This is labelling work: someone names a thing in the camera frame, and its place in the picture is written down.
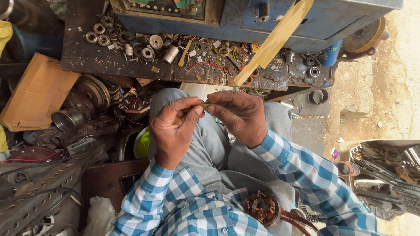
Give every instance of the lime green plastic object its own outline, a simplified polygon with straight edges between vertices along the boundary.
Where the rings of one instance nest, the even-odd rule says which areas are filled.
[[[147,131],[140,138],[140,142],[139,142],[140,158],[147,158],[147,154],[149,152],[149,144],[150,144],[150,132]]]

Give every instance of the dirt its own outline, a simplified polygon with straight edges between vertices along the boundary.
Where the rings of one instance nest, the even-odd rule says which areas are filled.
[[[375,55],[339,64],[330,92],[330,117],[325,119],[325,157],[331,159],[339,137],[344,141],[420,139],[418,7],[420,2],[405,0],[402,10],[386,15],[390,37],[380,43]],[[391,222],[378,220],[378,227],[391,236],[415,235],[419,220],[406,213]]]

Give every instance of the gray trousers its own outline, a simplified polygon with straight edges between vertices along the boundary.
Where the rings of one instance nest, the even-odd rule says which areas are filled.
[[[169,101],[189,94],[180,89],[163,89],[152,97],[150,117],[154,117]],[[291,110],[277,102],[264,103],[267,127],[290,141]],[[153,138],[149,146],[149,159],[156,154]],[[294,201],[294,189],[279,180],[273,171],[245,144],[236,140],[230,146],[224,129],[211,115],[198,120],[187,153],[182,157],[176,173],[189,166],[208,192],[227,194],[247,187],[252,193],[257,190],[273,194],[282,209],[289,211]],[[280,221],[270,229],[273,235],[291,235],[291,225]]]

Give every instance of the rusty metal workbench surface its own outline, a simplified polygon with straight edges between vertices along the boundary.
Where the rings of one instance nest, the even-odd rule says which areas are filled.
[[[75,71],[81,73],[120,75],[128,77],[137,77],[145,79],[162,79],[169,81],[190,82],[199,84],[222,85],[223,70],[211,65],[197,65],[189,73],[189,70],[197,63],[196,58],[190,58],[188,66],[184,68],[178,66],[182,50],[173,60],[172,64],[156,60],[151,63],[142,64],[139,62],[127,63],[124,59],[123,52],[120,50],[108,50],[98,44],[90,44],[85,41],[84,35],[93,31],[93,26],[100,22],[98,15],[103,11],[104,0],[68,0],[66,27],[64,34],[63,56],[61,65],[63,70]],[[235,68],[235,65],[226,57],[217,55],[209,47],[207,55],[202,57],[209,63],[215,63],[217,60],[224,67]],[[156,52],[156,58],[160,59],[164,56],[166,49],[162,52]],[[159,73],[151,71],[152,66],[159,68]],[[303,59],[298,56],[290,68],[286,64],[276,64],[276,60],[267,66],[266,69],[258,67],[260,75],[254,79],[250,85],[242,85],[242,87],[271,89],[278,91],[286,91],[288,85],[296,85],[302,87],[316,87],[324,84],[330,78],[330,68],[321,67],[320,75],[316,78],[310,78],[305,73],[309,67],[303,64]],[[239,73],[238,70],[226,70],[226,85],[237,86],[233,79]]]

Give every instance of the man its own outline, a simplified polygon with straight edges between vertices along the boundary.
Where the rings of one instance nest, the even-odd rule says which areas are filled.
[[[380,235],[373,213],[338,179],[330,161],[290,142],[291,111],[238,91],[197,97],[165,89],[152,98],[150,165],[123,201],[110,236],[291,235],[280,220],[269,230],[244,213],[260,190],[289,211],[294,189],[320,213],[318,235]]]

